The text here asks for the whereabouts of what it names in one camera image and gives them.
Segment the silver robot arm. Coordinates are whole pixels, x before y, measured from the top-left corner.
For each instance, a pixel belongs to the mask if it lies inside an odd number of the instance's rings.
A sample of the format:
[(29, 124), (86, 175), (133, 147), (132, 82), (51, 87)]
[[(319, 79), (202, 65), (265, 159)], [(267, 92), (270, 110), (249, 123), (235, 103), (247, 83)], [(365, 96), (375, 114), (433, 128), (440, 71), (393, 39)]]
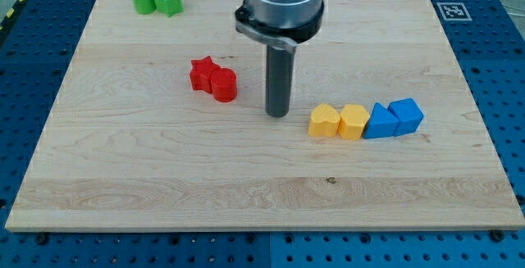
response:
[(250, 39), (295, 54), (320, 29), (323, 0), (243, 0), (235, 28)]

